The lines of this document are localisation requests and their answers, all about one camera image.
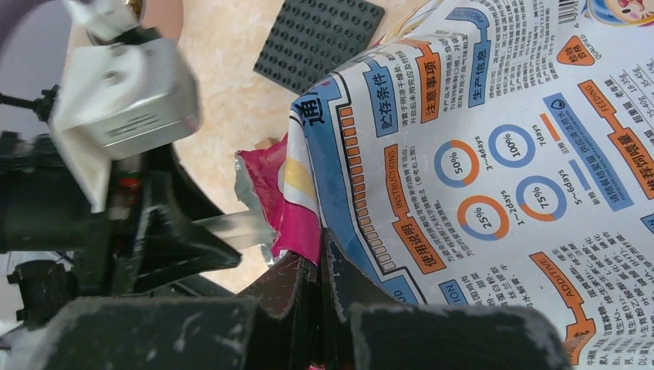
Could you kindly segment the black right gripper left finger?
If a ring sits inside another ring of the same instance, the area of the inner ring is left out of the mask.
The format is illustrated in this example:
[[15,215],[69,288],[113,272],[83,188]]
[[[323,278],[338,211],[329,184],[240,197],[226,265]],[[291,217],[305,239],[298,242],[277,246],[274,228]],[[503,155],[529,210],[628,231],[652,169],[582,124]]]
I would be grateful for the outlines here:
[[310,276],[285,255],[228,298],[85,298],[46,327],[30,369],[307,369]]

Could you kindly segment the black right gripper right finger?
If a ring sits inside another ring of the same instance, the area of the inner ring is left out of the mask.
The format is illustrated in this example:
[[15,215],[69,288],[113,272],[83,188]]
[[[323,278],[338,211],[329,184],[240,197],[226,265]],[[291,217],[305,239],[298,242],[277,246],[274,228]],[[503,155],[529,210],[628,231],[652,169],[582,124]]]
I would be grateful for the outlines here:
[[321,235],[327,369],[570,369],[553,325],[529,308],[410,305],[381,289]]

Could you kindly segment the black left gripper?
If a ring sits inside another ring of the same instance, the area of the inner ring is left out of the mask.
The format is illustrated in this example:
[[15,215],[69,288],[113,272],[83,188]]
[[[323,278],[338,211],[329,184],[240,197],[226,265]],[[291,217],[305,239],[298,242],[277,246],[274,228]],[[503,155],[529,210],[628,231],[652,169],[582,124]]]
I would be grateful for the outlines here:
[[173,146],[111,163],[109,191],[96,212],[47,135],[27,142],[2,132],[1,251],[53,254],[6,274],[19,288],[24,326],[45,324],[77,297],[145,296],[240,264],[239,252],[198,224],[223,213]]

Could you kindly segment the clear plastic scoop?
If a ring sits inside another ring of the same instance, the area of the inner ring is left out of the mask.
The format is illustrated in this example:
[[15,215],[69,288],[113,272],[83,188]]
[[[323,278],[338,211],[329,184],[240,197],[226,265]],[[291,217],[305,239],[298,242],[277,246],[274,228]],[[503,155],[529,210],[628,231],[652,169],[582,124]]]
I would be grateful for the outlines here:
[[204,227],[237,251],[271,244],[276,235],[259,209],[204,218],[194,223]]

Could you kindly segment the pet food bag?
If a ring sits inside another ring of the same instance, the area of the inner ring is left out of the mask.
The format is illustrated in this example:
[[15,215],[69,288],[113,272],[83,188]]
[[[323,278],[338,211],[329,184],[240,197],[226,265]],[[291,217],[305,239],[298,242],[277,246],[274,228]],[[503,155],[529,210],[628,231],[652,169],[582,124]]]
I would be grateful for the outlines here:
[[319,228],[403,303],[534,308],[576,369],[653,367],[653,3],[429,1],[240,152],[277,237]]

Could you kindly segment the pink double bowl stand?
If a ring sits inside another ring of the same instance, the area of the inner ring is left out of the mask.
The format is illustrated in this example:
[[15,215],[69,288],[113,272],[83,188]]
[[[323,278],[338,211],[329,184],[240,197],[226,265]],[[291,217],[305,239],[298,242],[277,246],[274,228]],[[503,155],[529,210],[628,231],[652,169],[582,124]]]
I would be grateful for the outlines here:
[[146,0],[143,2],[142,25],[156,28],[162,36],[180,39],[184,27],[182,0]]

